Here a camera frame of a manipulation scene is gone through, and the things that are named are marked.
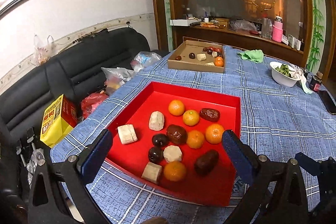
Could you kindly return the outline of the red jujube date front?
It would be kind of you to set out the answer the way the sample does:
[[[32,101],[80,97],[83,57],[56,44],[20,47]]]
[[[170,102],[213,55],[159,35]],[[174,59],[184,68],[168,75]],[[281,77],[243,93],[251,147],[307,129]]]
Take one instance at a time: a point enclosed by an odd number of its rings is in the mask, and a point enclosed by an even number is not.
[[[219,153],[211,149],[196,159],[194,170],[198,175],[206,176],[215,168],[218,161]]]

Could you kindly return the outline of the large orange mandarin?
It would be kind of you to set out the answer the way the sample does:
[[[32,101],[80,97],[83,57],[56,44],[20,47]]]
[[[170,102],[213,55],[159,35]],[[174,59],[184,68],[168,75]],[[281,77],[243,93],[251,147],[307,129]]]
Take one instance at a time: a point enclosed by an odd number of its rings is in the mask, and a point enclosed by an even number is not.
[[[206,141],[208,141],[210,144],[219,144],[222,141],[223,133],[224,127],[218,123],[213,123],[206,129]]]

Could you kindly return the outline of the beige sugarcane block large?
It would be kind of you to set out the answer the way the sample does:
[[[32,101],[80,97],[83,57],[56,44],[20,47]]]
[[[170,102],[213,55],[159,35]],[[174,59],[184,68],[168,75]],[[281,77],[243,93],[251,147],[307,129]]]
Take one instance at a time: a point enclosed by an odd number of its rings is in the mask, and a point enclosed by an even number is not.
[[[121,144],[129,144],[138,141],[135,129],[132,124],[125,124],[117,128]]]

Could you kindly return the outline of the sugarcane chunk tray front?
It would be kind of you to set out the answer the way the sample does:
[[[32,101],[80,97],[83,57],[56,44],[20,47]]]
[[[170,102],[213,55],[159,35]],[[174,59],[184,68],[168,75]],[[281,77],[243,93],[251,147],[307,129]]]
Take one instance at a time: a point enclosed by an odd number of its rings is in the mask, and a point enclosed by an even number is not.
[[[148,162],[143,170],[141,178],[152,182],[153,184],[158,184],[159,178],[161,177],[162,166],[154,164],[153,162]]]

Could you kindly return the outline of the white sugarcane chunk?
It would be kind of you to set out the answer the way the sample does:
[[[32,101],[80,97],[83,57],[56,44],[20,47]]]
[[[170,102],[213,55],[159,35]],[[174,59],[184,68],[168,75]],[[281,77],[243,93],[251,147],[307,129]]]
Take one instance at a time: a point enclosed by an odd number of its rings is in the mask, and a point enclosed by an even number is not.
[[[182,151],[177,145],[169,145],[163,150],[166,162],[182,161]]]

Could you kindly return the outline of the small orange mandarin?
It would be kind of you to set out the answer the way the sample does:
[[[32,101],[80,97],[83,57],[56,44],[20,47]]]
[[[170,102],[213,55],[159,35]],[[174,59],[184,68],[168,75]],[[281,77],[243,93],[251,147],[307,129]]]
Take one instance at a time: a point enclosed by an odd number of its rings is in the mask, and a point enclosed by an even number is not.
[[[200,117],[199,113],[195,110],[187,110],[184,112],[183,116],[183,123],[187,126],[194,126],[198,124]]]

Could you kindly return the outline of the dark round plum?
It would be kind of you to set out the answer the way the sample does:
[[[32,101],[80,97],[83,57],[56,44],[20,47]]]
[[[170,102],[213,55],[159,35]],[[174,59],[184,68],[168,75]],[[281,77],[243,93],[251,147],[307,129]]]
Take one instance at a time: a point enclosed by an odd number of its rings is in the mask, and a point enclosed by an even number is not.
[[[159,164],[163,160],[163,151],[159,147],[151,147],[148,151],[148,159],[154,164]]]

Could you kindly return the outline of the orange mandarin tray back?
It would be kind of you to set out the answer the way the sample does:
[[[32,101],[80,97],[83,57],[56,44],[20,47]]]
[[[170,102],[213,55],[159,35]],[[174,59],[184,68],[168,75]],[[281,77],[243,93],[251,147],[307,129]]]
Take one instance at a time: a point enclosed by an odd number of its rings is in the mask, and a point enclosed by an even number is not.
[[[169,103],[168,111],[173,116],[181,116],[185,112],[185,105],[181,100],[172,100]]]

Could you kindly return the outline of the beige sugarcane block small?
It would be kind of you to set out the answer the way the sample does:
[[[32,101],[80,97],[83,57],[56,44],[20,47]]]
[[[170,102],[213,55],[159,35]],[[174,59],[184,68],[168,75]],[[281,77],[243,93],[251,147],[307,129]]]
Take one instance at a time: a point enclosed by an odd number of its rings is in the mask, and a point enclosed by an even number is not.
[[[149,120],[149,128],[153,131],[161,131],[164,128],[165,117],[160,111],[151,113]]]

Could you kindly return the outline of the orange mandarin front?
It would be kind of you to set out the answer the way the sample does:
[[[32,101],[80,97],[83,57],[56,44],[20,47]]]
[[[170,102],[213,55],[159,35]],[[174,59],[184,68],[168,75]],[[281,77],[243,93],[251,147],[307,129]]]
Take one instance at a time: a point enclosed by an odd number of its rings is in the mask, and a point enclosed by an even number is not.
[[[180,181],[186,176],[186,167],[180,161],[172,161],[165,165],[163,170],[164,177],[169,181]]]

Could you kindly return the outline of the black smartphone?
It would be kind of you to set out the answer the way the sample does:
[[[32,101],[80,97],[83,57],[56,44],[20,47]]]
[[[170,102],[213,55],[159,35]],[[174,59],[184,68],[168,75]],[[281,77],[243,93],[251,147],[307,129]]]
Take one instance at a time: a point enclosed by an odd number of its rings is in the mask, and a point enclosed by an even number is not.
[[[330,113],[331,115],[335,115],[336,114],[335,102],[331,98],[331,95],[328,93],[328,91],[319,90],[318,95],[321,98],[323,104],[325,105],[327,112]]]

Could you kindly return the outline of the dark jar red label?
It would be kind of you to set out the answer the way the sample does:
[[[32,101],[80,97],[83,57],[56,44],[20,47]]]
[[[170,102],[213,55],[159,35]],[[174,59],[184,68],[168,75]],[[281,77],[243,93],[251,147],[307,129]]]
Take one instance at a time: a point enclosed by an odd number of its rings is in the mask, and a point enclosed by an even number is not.
[[[322,85],[322,78],[323,78],[323,74],[318,71],[312,78],[311,81],[309,83],[309,88],[314,91],[314,92],[318,92],[320,86]]]

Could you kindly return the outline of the white bowl with greens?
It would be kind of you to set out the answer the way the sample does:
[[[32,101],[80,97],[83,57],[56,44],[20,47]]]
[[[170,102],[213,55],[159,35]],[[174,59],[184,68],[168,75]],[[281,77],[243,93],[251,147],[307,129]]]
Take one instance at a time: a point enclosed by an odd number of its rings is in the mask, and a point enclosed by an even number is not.
[[[271,61],[269,65],[272,78],[280,85],[292,88],[302,79],[302,71],[300,69],[294,69],[288,64],[277,61]]]

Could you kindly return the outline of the black sofa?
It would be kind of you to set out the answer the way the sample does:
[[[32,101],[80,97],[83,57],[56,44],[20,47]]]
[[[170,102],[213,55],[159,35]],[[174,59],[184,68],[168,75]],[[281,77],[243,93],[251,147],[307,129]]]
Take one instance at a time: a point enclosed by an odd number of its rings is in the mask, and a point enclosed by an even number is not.
[[[27,130],[39,133],[45,109],[60,95],[79,106],[106,80],[102,68],[131,68],[141,51],[149,52],[145,36],[130,27],[104,29],[51,57],[1,94],[1,144],[26,139]]]

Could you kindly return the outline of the pink water bottle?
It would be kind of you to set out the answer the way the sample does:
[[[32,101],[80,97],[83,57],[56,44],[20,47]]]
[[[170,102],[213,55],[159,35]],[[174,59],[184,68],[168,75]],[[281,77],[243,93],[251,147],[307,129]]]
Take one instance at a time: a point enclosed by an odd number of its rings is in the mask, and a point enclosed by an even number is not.
[[[280,43],[282,41],[283,22],[282,17],[276,16],[272,27],[272,40]]]

